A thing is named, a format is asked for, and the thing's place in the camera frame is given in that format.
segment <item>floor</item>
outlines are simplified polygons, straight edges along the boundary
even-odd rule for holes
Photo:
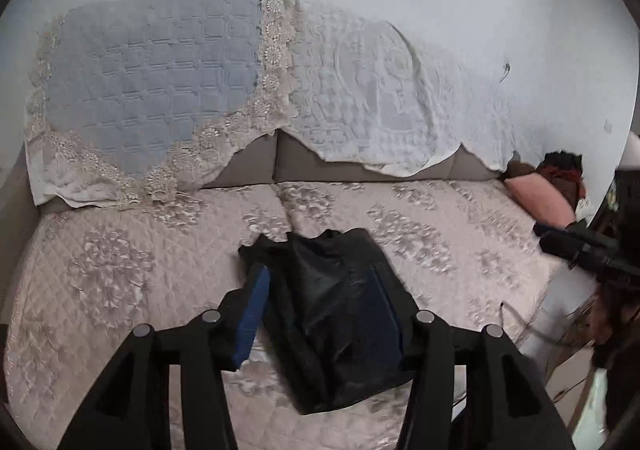
[[[551,276],[542,306],[532,323],[536,330],[558,340],[569,325],[568,316],[587,300],[595,290],[593,276],[580,268],[562,267]],[[553,345],[530,332],[520,346],[520,351],[532,358],[541,372]]]
[[[572,439],[577,450],[597,450],[607,439],[607,371],[593,371],[592,356],[591,348],[578,351],[555,370],[546,384],[546,391],[562,421],[572,427]]]

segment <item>cable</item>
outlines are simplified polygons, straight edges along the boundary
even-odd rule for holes
[[[510,72],[511,72],[511,65],[508,63],[504,64],[504,76],[498,83],[502,83],[504,81],[504,78],[506,78]]]
[[[460,396],[456,401],[453,402],[452,408],[457,407],[460,403],[465,401],[465,399],[466,399],[466,392],[462,396]]]
[[[638,314],[640,313],[640,307],[638,309],[636,309],[636,312],[634,313],[634,315],[629,319],[629,321],[626,323],[626,325],[631,325],[631,322],[633,322],[637,317]]]
[[[567,388],[566,390],[561,390],[560,392],[558,392],[555,396],[555,398],[553,399],[553,403],[556,404],[558,401],[561,401],[562,399],[564,399],[564,397],[571,392],[572,390],[574,390],[575,387],[577,387],[578,385],[584,383],[587,380],[587,377],[585,376],[584,378],[582,378],[578,383],[576,383],[574,386]]]
[[[507,308],[511,314],[513,314],[513,316],[515,316],[516,320],[518,321],[518,323],[524,327],[525,331],[530,331],[531,333],[535,334],[538,338],[540,338],[541,340],[558,346],[558,347],[567,347],[567,348],[571,348],[571,349],[581,349],[584,347],[584,344],[570,344],[567,342],[563,342],[562,338],[560,338],[559,340],[556,340],[555,338],[552,338],[551,336],[545,335],[542,331],[537,330],[535,327],[533,327],[533,325],[531,325],[531,322],[527,322],[522,316],[520,316],[520,313],[518,313],[518,311],[516,310],[516,308],[514,308],[512,305],[510,305],[510,303],[508,302],[500,302],[500,322],[504,323],[504,313],[502,312],[503,308]]]

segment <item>metal bolt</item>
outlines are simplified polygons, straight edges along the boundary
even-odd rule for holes
[[[436,319],[436,315],[427,309],[422,309],[415,314],[415,319],[422,324],[430,324]]]
[[[494,338],[500,338],[504,334],[504,331],[500,325],[489,324],[486,327],[486,333]]]
[[[144,338],[151,332],[151,325],[138,324],[133,328],[133,335],[138,338]]]
[[[222,318],[220,311],[217,309],[208,309],[202,313],[202,320],[207,324],[214,324]]]

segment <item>quilted bedspread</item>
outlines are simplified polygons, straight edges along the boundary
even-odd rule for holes
[[[40,450],[54,449],[84,395],[129,330],[184,324],[241,283],[237,249],[264,233],[317,235],[366,227],[420,307],[453,325],[499,322],[508,301],[535,312],[557,263],[541,255],[533,221],[499,183],[281,183],[179,195],[117,211],[42,218],[24,263],[4,368],[10,411]],[[508,315],[505,329],[521,328]],[[174,448],[184,445],[172,368]],[[300,416],[258,332],[250,359],[223,373],[238,446],[246,450],[392,448],[410,385],[335,412]],[[464,379],[458,375],[456,392]]]

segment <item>pink pillow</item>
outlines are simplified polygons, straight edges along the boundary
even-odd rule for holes
[[[542,175],[505,179],[504,184],[520,206],[537,221],[555,227],[567,227],[575,222],[571,205]]]

